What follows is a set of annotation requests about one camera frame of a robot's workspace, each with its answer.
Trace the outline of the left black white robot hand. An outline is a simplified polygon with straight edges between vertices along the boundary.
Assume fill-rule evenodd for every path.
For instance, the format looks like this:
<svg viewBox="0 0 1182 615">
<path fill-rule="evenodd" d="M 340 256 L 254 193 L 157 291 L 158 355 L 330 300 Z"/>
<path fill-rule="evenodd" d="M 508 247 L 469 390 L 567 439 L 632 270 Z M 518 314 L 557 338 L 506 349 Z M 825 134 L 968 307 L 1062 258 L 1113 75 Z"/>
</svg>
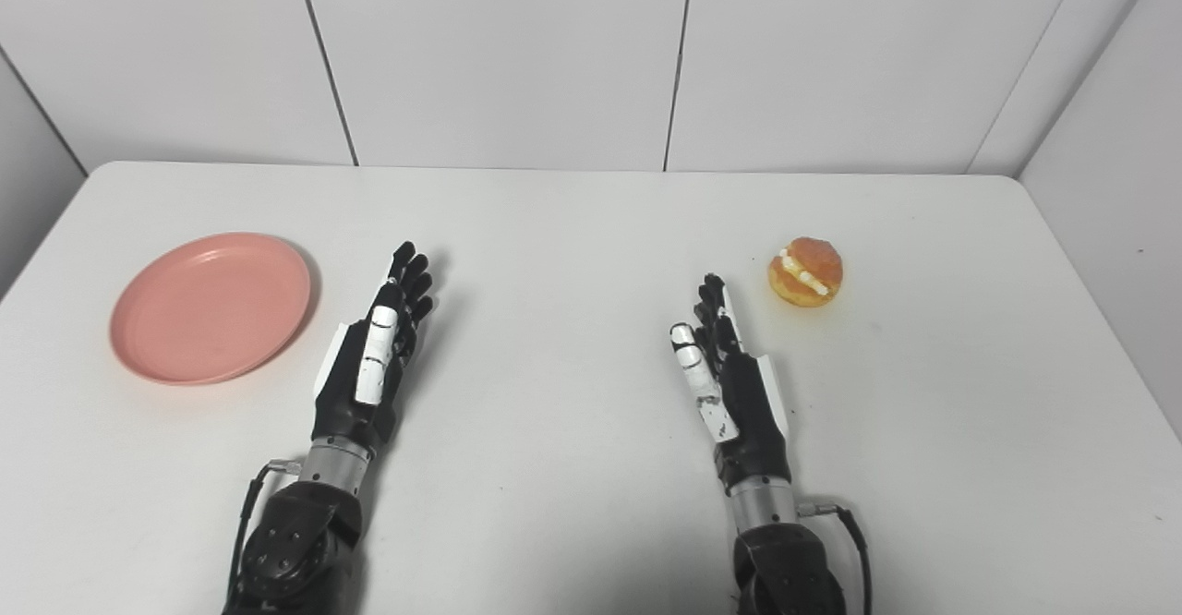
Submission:
<svg viewBox="0 0 1182 615">
<path fill-rule="evenodd" d="M 313 440 L 344 438 L 366 452 L 392 439 L 395 402 L 405 368 L 418 347 L 418 325 L 435 308 L 429 258 L 405 241 L 366 316 L 344 325 L 327 352 L 314 400 Z"/>
</svg>

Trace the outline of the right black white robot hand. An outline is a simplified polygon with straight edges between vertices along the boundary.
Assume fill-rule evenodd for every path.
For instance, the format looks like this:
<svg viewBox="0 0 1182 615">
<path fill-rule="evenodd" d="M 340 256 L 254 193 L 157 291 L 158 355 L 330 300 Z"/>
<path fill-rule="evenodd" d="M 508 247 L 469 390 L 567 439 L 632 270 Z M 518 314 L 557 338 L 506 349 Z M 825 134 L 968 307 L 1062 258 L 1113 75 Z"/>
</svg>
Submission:
<svg viewBox="0 0 1182 615">
<path fill-rule="evenodd" d="M 714 444 L 717 480 L 725 490 L 751 477 L 790 483 L 785 430 L 759 358 L 743 349 L 728 287 L 710 272 L 697 294 L 697 323 L 674 324 L 669 342 Z"/>
</svg>

